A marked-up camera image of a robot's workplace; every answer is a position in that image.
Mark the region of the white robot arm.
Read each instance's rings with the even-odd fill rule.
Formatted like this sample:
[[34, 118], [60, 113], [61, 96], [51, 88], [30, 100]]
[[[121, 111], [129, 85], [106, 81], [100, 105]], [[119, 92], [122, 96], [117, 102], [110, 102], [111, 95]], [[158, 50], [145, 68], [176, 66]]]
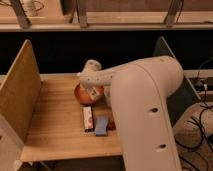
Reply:
[[126, 171], [182, 171], [167, 109], [167, 97], [183, 81], [175, 58], [139, 59], [105, 70], [89, 60], [79, 80], [86, 87], [110, 88]]

